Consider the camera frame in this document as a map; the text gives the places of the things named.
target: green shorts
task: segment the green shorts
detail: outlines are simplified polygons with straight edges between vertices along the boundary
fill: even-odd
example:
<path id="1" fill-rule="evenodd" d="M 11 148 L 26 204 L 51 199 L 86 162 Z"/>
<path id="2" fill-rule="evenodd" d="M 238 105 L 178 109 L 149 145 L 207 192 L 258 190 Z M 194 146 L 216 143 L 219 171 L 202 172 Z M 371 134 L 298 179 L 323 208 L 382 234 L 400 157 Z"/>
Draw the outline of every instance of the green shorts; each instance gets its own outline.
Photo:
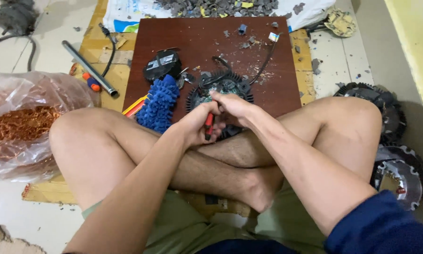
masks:
<path id="1" fill-rule="evenodd" d="M 98 205 L 83 211 L 83 217 Z M 271 239 L 302 253 L 325 253 L 325 236 L 285 182 L 271 208 L 257 217 L 257 226 L 251 229 L 210 223 L 179 194 L 168 190 L 144 254 L 192 254 L 226 239 Z"/>

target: hand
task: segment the hand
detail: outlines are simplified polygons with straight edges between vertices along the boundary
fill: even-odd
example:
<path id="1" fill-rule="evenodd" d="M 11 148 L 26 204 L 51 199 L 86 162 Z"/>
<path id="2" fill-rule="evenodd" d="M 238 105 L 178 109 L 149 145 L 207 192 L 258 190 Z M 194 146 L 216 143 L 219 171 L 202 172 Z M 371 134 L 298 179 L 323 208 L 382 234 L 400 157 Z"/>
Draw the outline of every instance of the hand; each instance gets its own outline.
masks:
<path id="1" fill-rule="evenodd" d="M 221 118 L 227 118 L 226 123 L 248 127 L 246 117 L 254 107 L 253 104 L 234 94 L 223 95 L 216 91 L 210 91 L 210 95 L 220 103 L 219 110 L 223 113 Z"/>
<path id="2" fill-rule="evenodd" d="M 215 115 L 215 123 L 211 138 L 207 141 L 205 140 L 204 124 L 210 112 Z M 188 147 L 213 143 L 221 135 L 222 129 L 226 127 L 226 124 L 222 123 L 218 117 L 220 114 L 221 112 L 218 109 L 218 103 L 216 101 L 201 103 L 180 121 L 173 124 L 172 127 L 179 128 L 185 135 L 185 141 Z"/>

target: tile floor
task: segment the tile floor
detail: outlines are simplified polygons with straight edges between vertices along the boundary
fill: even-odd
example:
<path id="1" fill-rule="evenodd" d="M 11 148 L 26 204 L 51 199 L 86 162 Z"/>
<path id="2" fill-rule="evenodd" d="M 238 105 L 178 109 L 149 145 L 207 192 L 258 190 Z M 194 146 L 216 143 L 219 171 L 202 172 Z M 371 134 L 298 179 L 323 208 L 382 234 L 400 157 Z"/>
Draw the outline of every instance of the tile floor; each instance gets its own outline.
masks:
<path id="1" fill-rule="evenodd" d="M 38 44 L 33 69 L 68 72 L 72 57 L 61 46 L 61 41 L 68 40 L 77 49 L 80 47 L 96 1 L 38 0 L 36 5 L 42 14 L 33 35 Z M 337 0 L 335 6 L 354 12 L 350 0 Z M 76 32 L 73 27 L 83 29 Z M 319 67 L 321 74 L 314 76 L 317 98 L 335 93 L 338 90 L 335 83 L 373 83 L 371 73 L 365 72 L 369 70 L 369 63 L 358 31 L 345 39 L 320 31 L 313 33 L 312 39 L 318 39 L 317 44 L 310 42 L 312 58 L 323 60 Z M 31 45 L 24 38 L 0 43 L 0 72 L 25 72 L 30 50 Z M 361 74 L 361 78 L 357 79 L 357 74 Z M 0 182 L 0 224 L 6 225 L 12 237 L 40 245 L 48 254 L 61 253 L 83 222 L 80 209 L 77 206 L 24 202 L 20 197 L 24 187 L 25 183 Z M 235 226 L 245 223 L 241 217 L 217 217 L 217 220 Z"/>

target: metal pipe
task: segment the metal pipe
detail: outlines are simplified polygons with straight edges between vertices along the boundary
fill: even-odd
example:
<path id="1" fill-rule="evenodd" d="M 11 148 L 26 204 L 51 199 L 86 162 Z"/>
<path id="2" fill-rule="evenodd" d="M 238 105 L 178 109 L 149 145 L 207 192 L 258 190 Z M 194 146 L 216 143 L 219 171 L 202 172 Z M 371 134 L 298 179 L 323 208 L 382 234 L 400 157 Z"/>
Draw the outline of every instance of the metal pipe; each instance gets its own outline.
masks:
<path id="1" fill-rule="evenodd" d="M 114 98 L 119 97 L 119 93 L 114 89 L 105 78 L 102 77 L 81 55 L 75 50 L 68 41 L 62 41 L 63 47 L 73 56 L 73 58 L 85 68 L 93 78 L 100 83 L 103 89 Z"/>

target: yellow wall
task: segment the yellow wall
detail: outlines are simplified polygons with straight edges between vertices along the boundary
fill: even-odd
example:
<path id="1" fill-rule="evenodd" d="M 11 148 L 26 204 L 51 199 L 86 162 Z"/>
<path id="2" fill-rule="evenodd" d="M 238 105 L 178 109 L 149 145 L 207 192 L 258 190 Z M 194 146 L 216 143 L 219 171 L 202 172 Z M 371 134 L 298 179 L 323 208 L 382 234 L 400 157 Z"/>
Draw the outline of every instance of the yellow wall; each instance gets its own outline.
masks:
<path id="1" fill-rule="evenodd" d="M 423 101 L 423 0 L 384 1 Z"/>

